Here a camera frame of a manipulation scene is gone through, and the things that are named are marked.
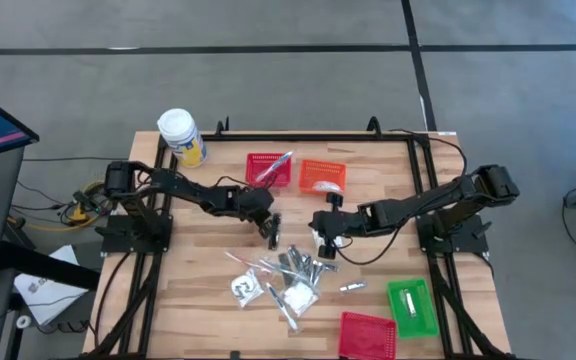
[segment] red plastic basket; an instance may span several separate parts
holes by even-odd
[[[255,181],[257,175],[268,169],[270,165],[279,160],[282,155],[283,154],[248,154],[248,159],[246,160],[246,182],[252,186],[263,186],[269,177],[277,175],[272,186],[288,186],[288,184],[290,184],[290,173],[292,169],[290,166],[291,159],[288,159],[288,161],[279,165],[277,170],[275,170],[274,173],[269,174],[264,180],[260,182]]]
[[[393,360],[397,324],[390,319],[341,314],[339,356],[362,360]]]
[[[303,160],[299,172],[299,190],[309,194],[320,193],[313,188],[318,181],[336,184],[343,192],[346,190],[346,165],[328,161]]]

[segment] black metal frame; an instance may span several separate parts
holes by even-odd
[[[379,121],[373,117],[368,123],[366,133],[348,133],[348,134],[327,134],[327,133],[291,133],[291,132],[274,132],[274,133],[228,133],[230,130],[230,121],[226,119],[226,123],[221,121],[217,124],[217,130],[214,134],[203,134],[203,140],[207,142],[220,142],[220,141],[366,141],[366,142],[405,142],[408,149],[408,154],[410,157],[410,166],[412,169],[413,183],[415,186],[415,192],[421,193],[423,189],[422,174],[419,166],[419,159],[417,156],[417,146],[421,146],[424,154],[424,161],[427,168],[427,176],[431,187],[437,187],[437,174],[435,172],[434,162],[432,158],[432,152],[430,149],[430,141],[427,134],[407,134],[407,133],[390,133],[382,132]],[[163,164],[163,158],[165,153],[165,142],[160,139],[157,149],[157,156],[155,159],[155,167],[161,166]],[[177,161],[174,156],[171,156],[171,161],[169,168],[175,169],[177,167]],[[164,198],[163,203],[163,213],[169,214],[170,212],[170,196]],[[155,199],[148,199],[148,205],[154,206]],[[461,291],[459,289],[459,279],[457,278],[457,269],[452,253],[442,253],[445,266],[447,269],[448,280],[446,281],[440,270],[439,270],[439,258],[437,254],[432,251],[427,251],[428,266],[430,269],[431,283],[433,287],[433,293],[435,298],[435,306],[437,310],[437,319],[440,328],[440,337],[442,342],[442,347],[444,351],[444,356],[446,359],[458,359],[458,358],[471,358],[471,359],[500,359],[503,354],[498,354],[495,352],[488,351],[489,343],[486,343],[487,339],[479,331],[474,321],[470,316],[468,316],[466,310],[463,307],[463,302],[461,299]],[[133,278],[131,282],[130,294],[128,299],[128,304],[135,306],[134,300],[137,297],[139,291],[139,284],[141,283],[141,277],[143,272],[143,265],[145,261],[144,254],[138,254],[135,270],[133,273]],[[162,254],[153,255],[153,262],[151,271],[156,271],[155,277],[153,278],[154,286],[148,295],[146,301],[146,311],[144,312],[142,332],[139,338],[139,350],[138,354],[146,354],[148,349],[150,330],[152,325],[152,318],[154,315],[154,303],[157,289],[157,281],[159,277],[159,269],[161,266]],[[448,318],[446,307],[444,304],[444,299],[448,301],[451,308],[455,311],[457,315],[457,324],[459,327],[459,334],[462,343],[463,353],[457,353],[453,350],[452,340],[450,338],[450,331],[448,327]],[[130,328],[123,333],[120,340],[119,354],[128,354],[128,345],[130,342]],[[483,345],[482,353],[484,355],[478,356],[473,354],[472,344],[470,339],[472,339],[480,345]]]
[[[0,242],[0,269],[13,268],[21,273],[38,276],[71,286],[97,290],[99,272],[53,259],[11,242]]]

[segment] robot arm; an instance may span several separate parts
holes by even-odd
[[[378,200],[358,206],[354,213],[339,211],[343,198],[328,194],[332,211],[313,214],[311,228],[324,238],[326,245],[319,256],[334,258],[332,240],[337,236],[373,237],[393,233],[413,216],[432,211],[437,234],[445,235],[460,223],[485,207],[508,205],[519,195],[505,167],[482,166],[470,175],[460,176],[450,183],[402,200]],[[456,204],[450,209],[445,206]]]
[[[135,174],[147,174],[148,186],[135,185]],[[106,196],[121,203],[132,216],[144,222],[151,233],[157,233],[157,213],[143,204],[143,198],[153,194],[168,194],[199,205],[213,216],[234,217],[254,222],[259,233],[267,238],[271,231],[270,205],[273,196],[266,188],[241,187],[239,185],[203,186],[169,169],[155,169],[136,161],[115,161],[106,169]]]

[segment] plastic bag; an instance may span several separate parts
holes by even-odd
[[[230,283],[230,290],[239,302],[240,309],[264,293],[253,268],[248,269],[244,275],[233,280]]]
[[[248,265],[248,266],[250,266],[250,267],[253,267],[253,268],[255,268],[255,269],[259,269],[259,270],[261,270],[261,271],[263,271],[263,272],[267,272],[267,273],[272,272],[271,269],[268,269],[268,268],[266,268],[266,267],[264,267],[264,266],[261,266],[261,265],[259,265],[259,264],[256,264],[256,263],[254,263],[254,262],[252,262],[252,261],[246,260],[246,259],[244,259],[244,258],[242,258],[242,257],[235,256],[235,255],[231,254],[229,251],[224,251],[224,254],[226,254],[226,256],[228,256],[229,258],[231,258],[231,259],[233,259],[233,260],[235,260],[235,261],[239,261],[240,263],[246,264],[246,265]]]
[[[310,284],[299,280],[293,281],[293,284],[284,290],[282,296],[286,305],[297,317],[301,317],[312,304],[319,300],[319,294],[315,289]]]
[[[290,330],[292,330],[292,332],[294,333],[300,332],[301,329],[299,328],[299,325],[297,324],[295,319],[292,318],[290,312],[286,308],[286,304],[279,297],[279,295],[277,295],[277,292],[275,292],[275,289],[272,287],[272,285],[266,283],[266,288],[268,289],[268,292],[270,292],[270,296],[272,296],[273,300],[275,300],[275,304],[277,304],[279,311],[286,317],[286,321],[288,322],[288,327],[290,328]]]
[[[261,265],[263,265],[269,271],[292,275],[293,276],[293,283],[297,280],[303,281],[306,283],[310,282],[310,278],[308,276],[306,276],[306,274],[302,271],[294,272],[294,271],[285,269],[281,266],[281,264],[275,264],[268,259],[261,259],[261,260],[259,260],[259,263]]]

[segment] wooden table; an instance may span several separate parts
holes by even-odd
[[[454,135],[432,135],[457,142]],[[130,159],[152,165],[158,137],[157,132],[138,132]],[[330,205],[324,196],[299,192],[297,179],[302,159],[345,163],[347,186],[343,209],[355,211],[360,203],[413,195],[409,157],[406,145],[398,142],[208,142],[207,146],[208,160],[204,165],[179,169],[201,184],[213,184],[222,175],[245,179],[245,160],[249,152],[295,151],[291,184],[272,191],[275,196],[272,209],[283,216],[280,247],[277,252],[267,250],[252,224],[232,218],[215,218],[196,205],[173,200],[174,231],[170,250],[163,258],[148,357],[227,358],[231,350],[239,350],[245,358],[337,358],[342,312],[391,318],[386,283],[423,277],[430,286],[426,256],[419,250],[411,220],[392,248],[376,263],[358,267],[338,257],[339,272],[323,275],[320,300],[298,320],[303,328],[301,333],[289,334],[286,321],[266,294],[245,310],[239,310],[230,291],[230,282],[242,275],[247,267],[227,258],[225,250],[248,258],[271,256],[276,259],[277,254],[285,252],[290,244],[296,244],[302,253],[316,254],[307,223],[314,211],[328,210]],[[460,174],[461,158],[453,148],[432,142],[432,151],[440,184]],[[425,174],[423,161],[421,168]],[[424,182],[424,188],[428,189],[425,176]],[[370,259],[389,239],[390,236],[355,239],[345,253],[353,259]],[[101,292],[121,257],[112,255],[104,262],[93,320]],[[100,338],[125,309],[134,258],[131,255],[123,264],[110,287],[102,313]],[[493,344],[510,351],[490,269],[474,255],[457,254],[455,260],[466,309]],[[340,285],[360,278],[367,281],[367,288],[345,295],[339,293]],[[130,345],[133,351],[137,349],[141,311],[135,317],[137,321]],[[448,310],[448,316],[449,321],[454,322],[451,310]],[[459,352],[459,336],[454,323],[451,335],[455,351]],[[89,333],[84,351],[93,347]],[[399,340],[397,358],[443,358],[440,339]]]

